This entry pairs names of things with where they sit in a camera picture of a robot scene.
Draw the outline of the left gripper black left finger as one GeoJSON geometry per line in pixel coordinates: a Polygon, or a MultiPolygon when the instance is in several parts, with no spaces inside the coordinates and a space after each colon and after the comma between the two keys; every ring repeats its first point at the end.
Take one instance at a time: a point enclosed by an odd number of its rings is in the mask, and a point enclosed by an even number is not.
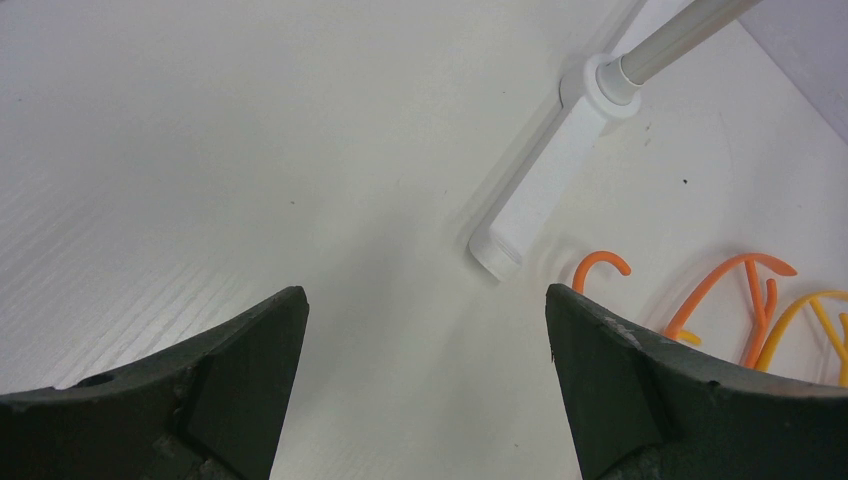
{"type": "Polygon", "coordinates": [[[157,353],[1,398],[5,479],[266,479],[309,304],[286,288],[157,353]]]}

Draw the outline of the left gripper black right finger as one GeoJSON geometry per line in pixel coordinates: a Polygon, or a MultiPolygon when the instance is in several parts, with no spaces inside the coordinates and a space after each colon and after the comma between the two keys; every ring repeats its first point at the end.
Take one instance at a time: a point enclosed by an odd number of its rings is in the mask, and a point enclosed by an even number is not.
{"type": "Polygon", "coordinates": [[[843,479],[847,392],[704,354],[562,284],[545,317],[585,479],[843,479]]]}

